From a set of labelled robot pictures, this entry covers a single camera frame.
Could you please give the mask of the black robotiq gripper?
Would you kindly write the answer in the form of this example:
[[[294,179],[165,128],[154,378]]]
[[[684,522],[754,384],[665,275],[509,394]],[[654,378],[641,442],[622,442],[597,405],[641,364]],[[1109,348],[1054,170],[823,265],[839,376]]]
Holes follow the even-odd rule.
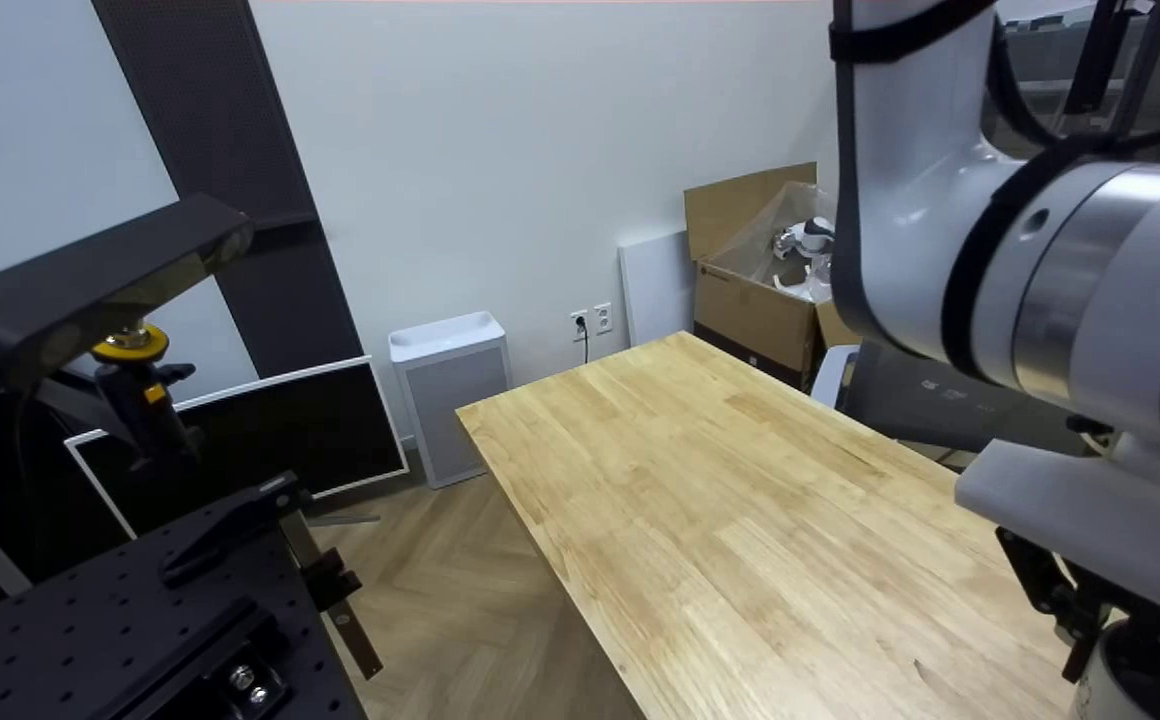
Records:
[[[1061,676],[1075,684],[1099,642],[1099,632],[1109,627],[1109,598],[1099,593],[1099,581],[1084,573],[1080,564],[1069,564],[1066,555],[1002,529],[997,531],[1029,602],[1056,619],[1061,638],[1069,642],[1069,659]]]

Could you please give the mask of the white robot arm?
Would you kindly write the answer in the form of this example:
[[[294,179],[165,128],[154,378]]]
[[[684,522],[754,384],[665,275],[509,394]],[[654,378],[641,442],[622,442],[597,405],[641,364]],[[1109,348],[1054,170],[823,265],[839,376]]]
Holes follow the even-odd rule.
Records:
[[[1113,436],[1099,455],[997,439],[957,499],[1075,663],[1160,680],[1160,128],[997,149],[997,0],[832,0],[829,48],[844,321]]]

